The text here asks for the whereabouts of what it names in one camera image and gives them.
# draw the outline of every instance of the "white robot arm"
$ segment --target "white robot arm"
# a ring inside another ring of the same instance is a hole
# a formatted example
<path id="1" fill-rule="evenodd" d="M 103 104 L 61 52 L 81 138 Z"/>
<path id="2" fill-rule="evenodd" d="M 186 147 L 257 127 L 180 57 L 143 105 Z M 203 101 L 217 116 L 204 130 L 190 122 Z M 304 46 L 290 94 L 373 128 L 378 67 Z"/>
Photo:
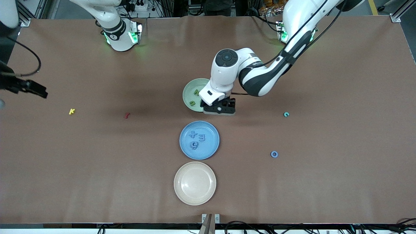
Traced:
<path id="1" fill-rule="evenodd" d="M 95 17 L 107 43 L 117 51 L 126 51 L 140 42 L 142 25 L 129 19 L 122 19 L 115 6 L 120 5 L 121 0 L 70 0 L 84 8 Z"/>
<path id="2" fill-rule="evenodd" d="M 19 24 L 15 0 L 2 0 L 0 6 L 0 36 L 9 35 Z"/>
<path id="3" fill-rule="evenodd" d="M 261 97 L 267 94 L 280 76 L 288 71 L 304 52 L 317 23 L 337 5 L 338 1 L 289 0 L 283 10 L 288 42 L 272 59 L 269 67 L 266 67 L 250 48 L 224 49 L 218 52 L 212 63 L 211 79 L 199 92 L 204 113 L 235 113 L 235 99 L 231 99 L 230 95 L 236 78 L 249 95 Z M 362 0 L 345 0 L 342 5 L 349 5 L 350 10 L 361 3 Z"/>

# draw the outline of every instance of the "black cable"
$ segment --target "black cable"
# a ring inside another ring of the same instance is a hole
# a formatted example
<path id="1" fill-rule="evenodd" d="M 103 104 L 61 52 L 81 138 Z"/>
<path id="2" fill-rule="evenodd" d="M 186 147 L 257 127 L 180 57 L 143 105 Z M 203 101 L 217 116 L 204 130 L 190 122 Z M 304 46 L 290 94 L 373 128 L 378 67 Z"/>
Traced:
<path id="1" fill-rule="evenodd" d="M 363 227 L 365 228 L 365 226 L 361 224 L 360 225 L 361 234 L 366 234 Z"/>
<path id="2" fill-rule="evenodd" d="M 271 21 L 267 21 L 267 20 L 265 20 L 265 19 L 263 19 L 263 18 L 261 18 L 260 16 L 258 16 L 258 15 L 255 15 L 254 17 L 256 17 L 256 18 L 258 18 L 258 19 L 260 19 L 261 21 L 263 21 L 263 22 L 268 22 L 269 24 L 271 24 L 271 25 L 278 25 L 279 23 L 276 23 L 276 22 L 271 22 Z"/>
<path id="3" fill-rule="evenodd" d="M 159 14 L 159 12 L 157 11 L 157 8 L 156 8 L 156 6 L 155 6 L 155 0 L 153 0 L 153 7 L 155 8 L 155 11 L 156 11 L 156 13 L 157 13 L 157 15 L 159 16 L 159 17 L 161 17 L 160 16 L 160 14 Z"/>
<path id="4" fill-rule="evenodd" d="M 371 229 L 369 226 L 366 227 L 372 234 L 377 234 L 373 229 Z"/>
<path id="5" fill-rule="evenodd" d="M 122 7 L 126 10 L 127 15 L 129 16 L 129 19 L 131 19 L 130 13 L 127 11 L 126 7 L 124 5 L 122 5 Z"/>
<path id="6" fill-rule="evenodd" d="M 314 232 L 314 231 L 313 231 L 313 229 L 312 229 L 312 230 L 309 230 L 309 231 L 311 231 L 311 234 L 320 234 L 318 229 L 317 229 L 317 231 L 318 231 L 317 233 L 316 233 L 316 232 Z"/>
<path id="7" fill-rule="evenodd" d="M 408 223 L 408 222 L 413 221 L 413 220 L 416 220 L 416 218 L 407 219 L 407 220 L 405 220 L 403 222 L 398 223 L 397 225 L 405 224 L 405 223 Z"/>
<path id="8" fill-rule="evenodd" d="M 311 47 L 319 38 L 321 38 L 322 35 L 324 35 L 324 33 L 326 33 L 326 31 L 328 31 L 328 29 L 335 23 L 335 21 L 338 19 L 338 16 L 341 14 L 342 10 L 344 9 L 345 5 L 346 5 L 347 1 L 344 1 L 344 4 L 342 5 L 341 9 L 339 10 L 338 14 L 335 16 L 335 18 L 333 19 L 333 21 L 328 25 L 327 28 L 325 28 L 325 30 L 315 39 L 313 40 L 311 43 L 309 43 L 309 45 L 303 50 L 307 50 L 309 47 Z"/>
<path id="9" fill-rule="evenodd" d="M 232 92 L 233 95 L 248 95 L 248 93 Z"/>
<path id="10" fill-rule="evenodd" d="M 105 228 L 104 228 L 104 225 L 105 225 L 105 224 L 103 224 L 103 225 L 101 225 L 101 226 L 100 226 L 100 228 L 98 229 L 97 234 L 100 234 L 101 230 L 103 231 L 101 234 L 105 234 Z"/>
<path id="11" fill-rule="evenodd" d="M 273 225 L 272 225 L 272 229 L 273 229 L 273 231 L 274 231 L 274 229 L 275 229 L 274 227 L 275 227 L 275 226 L 278 226 L 278 225 L 279 225 L 279 224 L 273 224 Z M 288 227 L 286 230 L 284 230 L 282 233 L 280 233 L 280 234 L 285 234 L 285 233 L 286 233 L 286 232 L 288 232 L 290 229 L 295 228 L 294 226 L 285 225 L 285 224 L 284 224 L 284 226 L 289 226 L 289 227 Z"/>
<path id="12" fill-rule="evenodd" d="M 328 12 L 327 16 L 331 14 L 332 10 L 333 10 L 333 8 Z"/>
<path id="13" fill-rule="evenodd" d="M 293 35 L 293 37 L 291 37 L 290 39 L 289 39 L 289 41 L 286 43 L 287 45 L 292 41 L 292 39 L 293 38 L 295 38 L 295 36 L 300 32 L 300 30 L 307 24 L 307 23 L 309 23 L 309 21 L 322 9 L 322 7 L 326 4 L 328 2 L 328 0 L 325 0 L 324 1 L 324 3 L 318 8 L 318 10 L 317 11 L 315 11 L 315 13 L 313 13 L 313 15 L 299 28 L 299 30 L 298 31 L 296 31 L 296 33 Z M 276 60 L 277 59 L 277 57 L 279 57 L 279 55 L 280 55 L 280 53 L 278 53 L 274 58 L 272 58 L 272 59 L 270 59 L 268 62 L 266 62 L 266 63 L 263 63 L 263 64 L 259 64 L 259 65 L 256 65 L 256 66 L 253 66 L 253 68 L 257 68 L 257 67 L 262 67 L 262 66 L 265 66 L 265 65 L 267 65 L 267 64 L 269 64 L 269 63 L 271 63 L 271 62 L 273 62 L 274 60 Z"/>
<path id="14" fill-rule="evenodd" d="M 98 23 L 98 20 L 95 20 L 95 25 L 96 25 L 97 27 L 101 27 L 101 25 Z M 104 35 L 104 30 L 101 30 L 100 34 L 101 34 L 101 35 Z"/>
<path id="15" fill-rule="evenodd" d="M 162 6 L 163 9 L 167 10 L 169 13 L 171 13 L 173 15 L 173 11 L 171 11 L 167 7 L 163 6 L 162 3 L 160 3 L 160 5 Z"/>
<path id="16" fill-rule="evenodd" d="M 24 44 L 22 44 L 22 43 L 20 43 L 20 42 L 18 42 L 16 40 L 14 40 L 14 39 L 12 39 L 10 37 L 6 37 L 6 38 L 9 39 L 9 40 L 11 40 L 11 41 L 13 41 L 13 42 L 15 42 L 15 43 L 17 43 L 17 44 L 19 44 L 20 46 L 22 46 L 23 48 L 27 49 L 28 51 L 30 51 L 36 57 L 36 59 L 37 59 L 37 68 L 33 72 L 30 72 L 30 73 L 27 73 L 27 74 L 16 74 L 16 73 L 13 73 L 13 72 L 2 72 L 1 75 L 4 75 L 4 76 L 19 76 L 19 77 L 24 77 L 24 76 L 31 76 L 31 75 L 36 74 L 40 70 L 40 67 L 42 66 L 42 62 L 40 61 L 39 56 L 33 50 L 31 50 L 29 47 L 25 46 Z"/>
<path id="17" fill-rule="evenodd" d="M 277 234 L 277 233 L 274 231 L 274 229 L 273 229 L 273 227 L 272 227 L 272 226 L 270 226 L 270 225 L 266 225 L 266 227 L 267 227 L 267 229 L 265 229 L 265 231 L 266 231 L 268 234 Z"/>
<path id="18" fill-rule="evenodd" d="M 228 229 L 228 226 L 230 225 L 230 224 L 234 224 L 234 223 L 241 223 L 241 224 L 245 224 L 245 225 L 247 225 L 247 226 L 249 226 L 251 229 L 253 229 L 254 231 L 256 231 L 258 234 L 264 234 L 264 233 L 262 233 L 262 232 L 260 232 L 257 228 L 254 228 L 254 227 L 252 227 L 250 224 L 247 224 L 247 223 L 245 223 L 245 222 L 243 222 L 243 221 L 231 221 L 231 222 L 228 222 L 227 223 L 227 225 L 225 226 L 225 228 L 224 228 L 224 233 L 225 234 L 228 234 L 228 231 L 227 231 L 227 229 Z"/>
<path id="19" fill-rule="evenodd" d="M 161 17 L 165 17 L 165 14 L 163 13 L 163 11 L 160 9 L 160 4 L 157 4 L 157 8 L 159 9 L 160 13 L 162 14 Z"/>
<path id="20" fill-rule="evenodd" d="M 264 16 L 264 19 L 266 19 L 266 23 L 267 23 L 267 25 L 273 30 L 273 31 L 275 31 L 275 32 L 278 32 L 278 30 L 277 29 L 274 29 L 271 25 L 270 25 L 270 22 L 267 20 L 267 18 L 266 18 L 266 16 Z"/>

